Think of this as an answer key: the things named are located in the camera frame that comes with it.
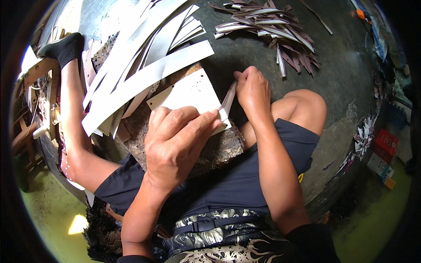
forearm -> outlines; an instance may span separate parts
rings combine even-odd
[[[123,218],[123,255],[152,257],[150,239],[170,191],[157,189],[145,174],[139,192]]]
[[[309,223],[297,174],[271,118],[251,121],[258,147],[260,185],[271,217],[284,234]]]

yellow floor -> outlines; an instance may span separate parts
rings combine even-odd
[[[398,159],[392,165],[392,179],[396,182],[392,191],[382,186],[377,178],[369,180],[366,199],[358,204],[364,209],[357,207],[347,224],[332,233],[336,254],[342,263],[372,262],[392,236],[405,209],[411,184],[404,167]],[[381,188],[379,195],[371,195],[370,192],[378,187]]]
[[[29,191],[21,192],[22,199],[46,247],[58,262],[92,263],[86,252],[88,244],[78,233],[86,206],[64,188],[44,162],[31,171],[28,181]]]

black strap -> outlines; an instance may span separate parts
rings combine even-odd
[[[193,222],[193,224],[191,225],[176,228],[174,230],[173,236],[179,235],[182,233],[199,233],[199,232],[211,230],[220,226],[232,225],[232,224],[238,224],[238,223],[251,223],[251,222],[262,221],[262,220],[264,220],[264,218],[261,216],[247,215],[247,216],[236,216],[236,217],[231,217],[231,218],[212,219],[209,221],[197,221],[197,222]]]

hand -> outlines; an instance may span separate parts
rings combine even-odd
[[[152,111],[145,138],[145,179],[164,191],[172,191],[186,178],[205,143],[221,126],[218,111],[199,114],[192,106]]]
[[[243,73],[235,71],[234,77],[238,82],[238,102],[249,121],[252,123],[263,116],[271,117],[270,88],[263,74],[255,66],[250,66]]]

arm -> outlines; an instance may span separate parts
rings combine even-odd
[[[253,66],[234,75],[238,101],[256,136],[260,186],[277,229],[287,234],[310,220],[295,168],[274,126],[269,85]]]
[[[152,111],[145,138],[148,171],[123,218],[123,256],[153,259],[151,236],[161,208],[174,188],[189,174],[200,151],[221,125],[217,110],[199,114],[194,107]]]

